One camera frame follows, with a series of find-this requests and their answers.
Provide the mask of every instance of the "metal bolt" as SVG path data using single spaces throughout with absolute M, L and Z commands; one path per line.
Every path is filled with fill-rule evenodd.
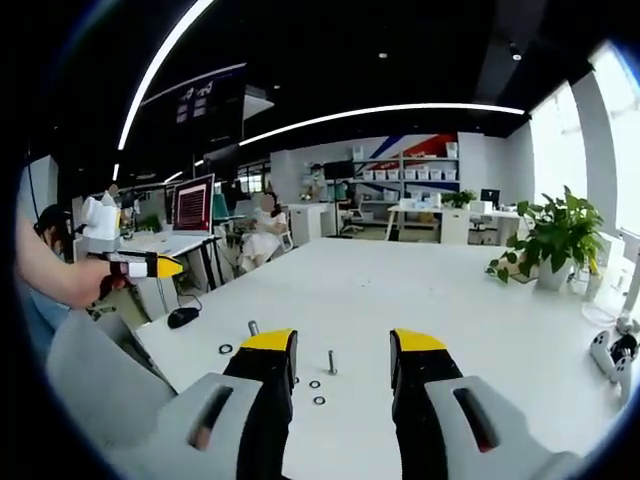
M 333 359 L 333 350 L 329 350 L 329 375 L 335 375 L 336 373 L 338 373 L 338 369 Z
M 249 322 L 249 333 L 252 337 L 255 337 L 260 333 L 260 330 L 258 330 L 258 324 L 255 322 L 255 320 L 251 320 Z

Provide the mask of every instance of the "white tabletop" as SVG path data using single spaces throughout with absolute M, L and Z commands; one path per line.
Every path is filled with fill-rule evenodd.
M 496 218 L 520 218 L 520 216 L 518 215 L 518 212 L 502 212 L 500 210 L 492 210 L 491 212 L 487 212 L 487 213 L 478 213 L 478 212 L 473 212 L 471 210 L 468 209 L 459 209 L 459 208 L 441 208 L 441 207 L 426 207 L 426 208 L 416 208 L 416 207 L 409 207 L 409 208 L 405 208 L 405 207 L 401 207 L 399 204 L 398 205 L 394 205 L 393 207 L 389 207 L 389 212 L 411 212 L 411 213 L 420 213 L 420 212 L 425 212 L 425 213 L 443 213 L 444 211 L 453 211 L 453 210 L 460 210 L 463 212 L 468 212 L 470 215 L 481 215 L 481 216 L 486 216 L 486 217 L 496 217 Z
M 441 339 L 465 375 L 479 375 L 527 417 L 553 451 L 584 455 L 612 425 L 618 392 L 588 346 L 600 330 L 568 294 L 503 285 L 484 274 L 503 248 L 320 239 L 201 297 L 190 324 L 166 317 L 137 331 L 160 371 L 184 391 L 222 372 L 248 336 L 295 328 L 300 383 L 293 394 L 283 474 L 301 480 L 400 479 L 391 419 L 389 331 Z M 338 375 L 326 374 L 327 350 Z M 308 387 L 320 380 L 317 390 Z M 327 403 L 315 406 L 323 395 Z
M 162 253 L 172 257 L 182 255 L 200 246 L 210 235 L 183 235 L 173 232 L 136 234 L 132 240 L 122 242 L 121 250 Z

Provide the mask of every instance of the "computer mouse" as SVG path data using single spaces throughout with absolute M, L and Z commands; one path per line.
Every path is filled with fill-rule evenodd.
M 181 307 L 175 309 L 169 315 L 169 320 L 167 320 L 167 325 L 169 328 L 180 328 L 183 325 L 186 325 L 194 318 L 198 318 L 200 312 L 197 308 L 194 307 Z

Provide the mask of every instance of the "person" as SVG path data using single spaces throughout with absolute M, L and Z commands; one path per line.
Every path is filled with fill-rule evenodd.
M 287 231 L 287 216 L 273 192 L 260 199 L 253 220 L 253 232 L 246 235 L 243 243 L 240 266 L 247 272 L 261 266 L 280 247 L 279 235 Z
M 64 249 L 60 210 L 46 210 L 35 227 L 22 214 L 16 225 L 16 289 L 23 307 L 32 346 L 41 361 L 46 360 L 53 335 L 71 308 L 86 308 L 101 295 L 105 278 L 114 279 L 109 262 L 85 259 L 75 264 L 61 260 L 56 249 Z
M 353 186 L 347 180 L 343 180 L 342 187 L 344 188 L 345 199 L 338 202 L 338 208 L 340 210 L 352 210 L 357 208 L 356 191 Z
M 324 178 L 324 168 L 319 163 L 311 166 L 311 176 L 304 182 L 305 196 L 312 202 L 328 200 L 327 181 Z

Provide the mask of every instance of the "woman in white dress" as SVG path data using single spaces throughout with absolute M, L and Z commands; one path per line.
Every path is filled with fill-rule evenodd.
M 265 193 L 256 209 L 253 231 L 245 236 L 241 267 L 250 272 L 269 260 L 280 247 L 280 235 L 287 231 L 287 216 L 273 192 Z

